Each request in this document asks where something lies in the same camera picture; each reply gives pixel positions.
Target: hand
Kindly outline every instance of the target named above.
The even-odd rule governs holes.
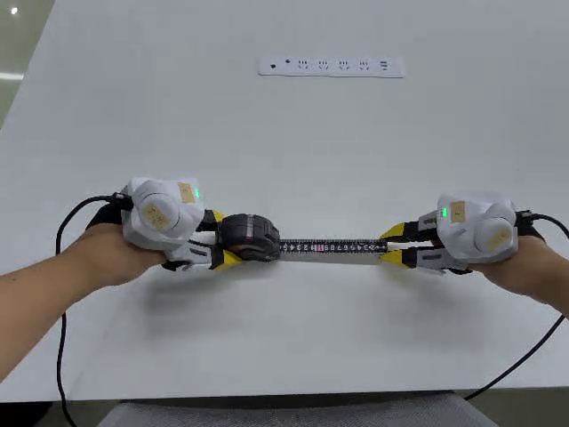
[[[554,306],[569,288],[569,261],[530,236],[519,237],[517,253],[506,261],[471,264],[469,268],[507,291]]]
[[[136,279],[153,265],[166,262],[162,252],[131,245],[120,225],[97,224],[89,228],[61,256],[68,257],[90,275],[92,290]]]

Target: electrical outlet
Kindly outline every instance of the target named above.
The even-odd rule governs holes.
[[[338,69],[340,71],[348,71],[350,68],[352,68],[352,64],[350,60],[338,60]]]
[[[315,77],[404,77],[402,58],[308,58],[264,57],[259,60],[262,76]]]

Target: power strip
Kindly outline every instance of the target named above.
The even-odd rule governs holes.
[[[259,59],[261,76],[405,77],[403,58],[307,58],[297,56]]]

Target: floor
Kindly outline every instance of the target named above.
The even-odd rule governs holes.
[[[54,0],[0,0],[0,127],[25,76]],[[497,424],[561,426],[569,389],[488,391],[473,404]],[[78,425],[93,426],[116,404],[114,401],[72,403],[70,411]],[[66,425],[60,406],[54,405],[38,426]]]

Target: forearm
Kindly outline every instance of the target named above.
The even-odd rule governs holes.
[[[70,305],[96,288],[94,280],[69,254],[0,277],[0,381]]]
[[[569,261],[561,260],[546,280],[548,284],[537,294],[538,299],[569,318]]]

